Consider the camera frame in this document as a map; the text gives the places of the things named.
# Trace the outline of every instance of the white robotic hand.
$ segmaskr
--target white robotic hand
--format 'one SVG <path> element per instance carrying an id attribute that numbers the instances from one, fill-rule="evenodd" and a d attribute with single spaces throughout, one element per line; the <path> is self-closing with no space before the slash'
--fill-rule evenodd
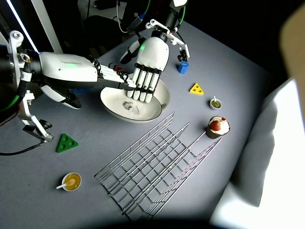
<path id="1" fill-rule="evenodd" d="M 168 45 L 158 37 L 150 37 L 141 45 L 132 81 L 136 84 L 134 91 L 128 91 L 127 96 L 134 100 L 150 103 L 153 93 L 164 71 L 169 58 Z"/>

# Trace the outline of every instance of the tabletop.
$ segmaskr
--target tabletop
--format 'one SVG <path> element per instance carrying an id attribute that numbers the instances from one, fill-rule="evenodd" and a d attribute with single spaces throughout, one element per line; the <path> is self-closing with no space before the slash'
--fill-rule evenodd
<path id="1" fill-rule="evenodd" d="M 142 33 L 145 37 L 150 34 L 151 31 Z M 190 50 L 189 69 L 186 74 L 178 73 L 179 49 L 169 44 L 170 57 L 161 79 L 170 90 L 171 101 L 150 123 L 128 123 L 109 114 L 100 100 L 101 88 L 78 94 L 83 102 L 81 110 L 65 107 L 46 95 L 33 101 L 31 113 L 53 124 L 50 132 L 54 139 L 24 154 L 0 158 L 1 228 L 82 229 L 127 221 L 93 176 L 173 111 L 173 132 L 191 122 L 180 136 L 185 145 L 204 131 L 212 116 L 224 116 L 230 124 L 231 130 L 222 142 L 157 215 L 209 219 L 260 112 L 269 75 L 188 23 L 183 23 L 180 34 Z M 99 60 L 104 65 L 119 64 L 127 46 L 136 39 L 130 38 Z M 123 68 L 133 72 L 134 63 L 135 59 Z M 204 95 L 189 93 L 195 83 L 199 83 Z M 223 103 L 221 110 L 209 107 L 214 95 Z M 22 128 L 18 118 L 1 128 L 1 152 L 19 151 L 38 142 Z M 79 146 L 57 153 L 63 133 Z M 212 142 L 204 136 L 192 151 L 201 152 Z M 74 192 L 56 190 L 69 172 L 81 175 L 80 188 Z"/>

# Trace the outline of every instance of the triangular block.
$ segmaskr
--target triangular block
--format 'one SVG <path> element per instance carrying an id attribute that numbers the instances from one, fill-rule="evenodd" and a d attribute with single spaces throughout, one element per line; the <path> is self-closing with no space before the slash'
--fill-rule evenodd
<path id="1" fill-rule="evenodd" d="M 203 90 L 198 83 L 195 83 L 194 86 L 190 89 L 190 93 L 203 95 Z"/>
<path id="2" fill-rule="evenodd" d="M 72 138 L 66 134 L 62 134 L 61 141 L 58 144 L 57 153 L 61 153 L 68 149 L 72 149 L 78 146 L 78 142 L 74 141 Z"/>

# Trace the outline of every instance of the brown cupcake liner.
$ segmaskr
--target brown cupcake liner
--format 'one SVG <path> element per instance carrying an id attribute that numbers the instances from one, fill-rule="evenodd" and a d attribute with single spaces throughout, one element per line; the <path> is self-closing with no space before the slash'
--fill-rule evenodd
<path id="1" fill-rule="evenodd" d="M 206 134 L 209 138 L 211 138 L 211 139 L 215 139 L 215 138 L 218 138 L 218 137 L 223 136 L 223 135 L 215 134 L 214 132 L 212 132 L 212 130 L 210 129 L 209 125 L 206 127 L 205 134 Z"/>

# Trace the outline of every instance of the wire rack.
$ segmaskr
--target wire rack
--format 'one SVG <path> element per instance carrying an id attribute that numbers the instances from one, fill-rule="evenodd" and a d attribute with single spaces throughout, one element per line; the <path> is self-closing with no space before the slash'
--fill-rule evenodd
<path id="1" fill-rule="evenodd" d="M 205 132 L 185 146 L 179 136 L 190 123 L 174 134 L 169 130 L 173 115 L 94 176 L 130 220 L 153 218 L 222 140 L 193 154 L 191 147 Z"/>

